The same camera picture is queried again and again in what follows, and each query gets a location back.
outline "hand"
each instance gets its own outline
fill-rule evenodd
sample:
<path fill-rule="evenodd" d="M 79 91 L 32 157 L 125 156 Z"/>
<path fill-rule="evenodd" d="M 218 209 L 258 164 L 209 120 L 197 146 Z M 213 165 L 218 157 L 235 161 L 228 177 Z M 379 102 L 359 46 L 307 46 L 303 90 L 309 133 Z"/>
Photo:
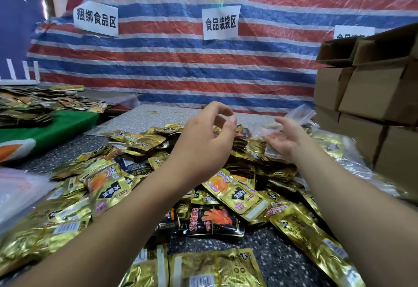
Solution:
<path fill-rule="evenodd" d="M 230 116 L 228 120 L 219 114 Z M 222 128 L 216 137 L 213 125 Z M 198 115 L 187 121 L 179 140 L 163 166 L 184 176 L 191 189 L 214 176 L 226 163 L 237 130 L 237 118 L 232 110 L 211 102 Z"/>
<path fill-rule="evenodd" d="M 291 118 L 278 117 L 275 121 L 283 125 L 283 131 L 265 135 L 263 138 L 281 155 L 293 160 L 294 149 L 303 143 L 308 134 Z"/>

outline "person's left hand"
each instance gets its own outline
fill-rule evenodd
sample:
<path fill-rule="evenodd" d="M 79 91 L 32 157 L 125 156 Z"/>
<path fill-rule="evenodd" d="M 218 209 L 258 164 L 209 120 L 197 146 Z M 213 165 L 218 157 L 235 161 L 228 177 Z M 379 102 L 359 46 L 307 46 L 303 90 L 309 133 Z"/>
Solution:
<path fill-rule="evenodd" d="M 225 119 L 219 114 L 230 116 Z M 213 125 L 222 128 L 216 137 Z M 225 104 L 211 102 L 187 121 L 164 166 L 187 180 L 189 189 L 216 174 L 226 163 L 237 130 L 237 118 Z"/>

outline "person's right hand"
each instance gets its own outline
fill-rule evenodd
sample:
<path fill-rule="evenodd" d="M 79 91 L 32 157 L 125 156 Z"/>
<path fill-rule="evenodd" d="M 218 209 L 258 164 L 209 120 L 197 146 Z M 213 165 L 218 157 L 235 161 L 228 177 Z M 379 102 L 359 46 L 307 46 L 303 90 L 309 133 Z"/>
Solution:
<path fill-rule="evenodd" d="M 308 134 L 291 118 L 277 117 L 275 121 L 283 125 L 283 131 L 265 135 L 263 138 L 281 155 L 293 159 L 295 148 L 303 143 Z"/>

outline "pile of snack packets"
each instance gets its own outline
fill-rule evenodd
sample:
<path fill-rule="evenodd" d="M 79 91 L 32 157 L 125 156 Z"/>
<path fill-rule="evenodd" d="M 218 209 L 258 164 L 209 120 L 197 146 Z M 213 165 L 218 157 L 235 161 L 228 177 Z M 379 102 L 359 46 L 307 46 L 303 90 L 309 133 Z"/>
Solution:
<path fill-rule="evenodd" d="M 83 85 L 37 87 L 0 86 L 0 127 L 37 127 L 51 122 L 52 111 L 77 110 L 103 113 L 107 103 L 81 97 Z"/>
<path fill-rule="evenodd" d="M 167 160 L 183 127 L 104 133 L 108 145 L 55 169 L 56 189 L 1 238 L 0 276 L 54 253 L 123 200 Z M 309 124 L 305 129 L 331 156 L 342 156 L 342 141 L 315 135 Z M 266 157 L 265 147 L 239 125 L 225 166 L 185 194 L 154 236 L 242 237 L 245 229 L 271 223 L 337 285 L 364 286 L 311 193 L 294 180 L 296 167 Z M 169 257 L 166 243 L 148 243 L 138 253 L 120 286 L 266 286 L 249 248 Z"/>

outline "green cloth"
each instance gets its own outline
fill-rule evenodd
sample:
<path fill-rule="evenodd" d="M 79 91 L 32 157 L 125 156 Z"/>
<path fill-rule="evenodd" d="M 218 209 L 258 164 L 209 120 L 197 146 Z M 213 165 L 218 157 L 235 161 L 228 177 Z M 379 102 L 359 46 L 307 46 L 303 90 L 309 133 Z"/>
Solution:
<path fill-rule="evenodd" d="M 49 150 L 88 131 L 95 125 L 98 118 L 99 114 L 97 113 L 64 110 L 55 112 L 54 121 L 47 126 L 0 129 L 0 162 L 22 158 L 28 153 L 37 154 Z M 28 146 L 26 150 L 21 149 L 22 154 L 16 153 L 11 156 L 10 151 L 14 147 L 13 141 L 19 141 L 15 143 L 16 145 L 26 143 Z"/>

